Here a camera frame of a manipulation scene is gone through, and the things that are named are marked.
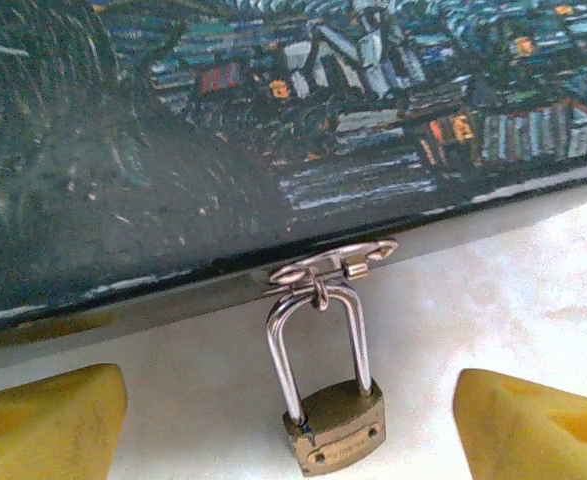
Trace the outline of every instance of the orange light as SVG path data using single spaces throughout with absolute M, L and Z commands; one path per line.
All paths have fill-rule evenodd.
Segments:
M 459 115 L 453 118 L 453 130 L 455 130 L 455 138 L 458 142 L 466 142 L 475 137 L 466 115 Z
M 271 87 L 275 98 L 285 99 L 291 96 L 291 90 L 289 90 L 289 86 L 283 80 L 273 80 L 269 83 L 269 87 Z
M 517 47 L 517 53 L 519 53 L 523 57 L 530 57 L 535 51 L 533 42 L 529 37 L 516 38 L 515 46 Z
M 558 5 L 555 7 L 555 13 L 558 15 L 573 15 L 573 7 L 570 5 Z
M 433 133 L 433 136 L 435 137 L 437 142 L 438 143 L 444 142 L 444 138 L 442 136 L 442 129 L 440 128 L 440 124 L 437 121 L 433 120 L 431 123 L 429 123 L 429 126 L 431 127 L 431 133 Z

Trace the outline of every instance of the padlock shackle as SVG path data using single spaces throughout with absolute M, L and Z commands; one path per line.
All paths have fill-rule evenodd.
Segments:
M 327 283 L 326 290 L 330 299 L 338 300 L 344 307 L 344 313 L 348 319 L 353 365 L 360 395 L 369 396 L 372 382 L 364 327 L 364 313 L 362 312 L 360 298 L 355 290 L 343 282 Z M 280 298 L 271 310 L 266 322 L 269 350 L 282 387 L 286 408 L 291 420 L 298 426 L 306 422 L 306 415 L 302 409 L 300 392 L 286 353 L 283 331 L 289 317 L 298 308 L 311 303 L 315 296 L 315 293 L 305 293 L 286 295 Z

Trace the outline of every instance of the brass padlock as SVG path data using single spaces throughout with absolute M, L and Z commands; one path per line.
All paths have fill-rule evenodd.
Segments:
M 338 300 L 344 306 L 356 378 L 300 400 L 282 331 L 298 308 L 314 303 L 324 310 L 329 299 Z M 369 372 L 362 305 L 351 287 L 341 282 L 316 281 L 312 292 L 282 297 L 269 314 L 267 340 L 287 406 L 284 426 L 304 476 L 347 467 L 384 442 L 384 398 Z

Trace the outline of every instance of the painting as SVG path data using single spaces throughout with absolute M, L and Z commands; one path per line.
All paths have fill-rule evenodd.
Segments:
M 587 0 L 0 1 L 0 324 L 575 179 Z

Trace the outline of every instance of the padlock body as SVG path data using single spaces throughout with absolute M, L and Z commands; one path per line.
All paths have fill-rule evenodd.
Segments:
M 302 400 L 303 427 L 283 415 L 293 450 L 304 476 L 321 475 L 366 457 L 386 439 L 384 397 L 372 382 L 363 397 L 356 380 L 324 388 Z

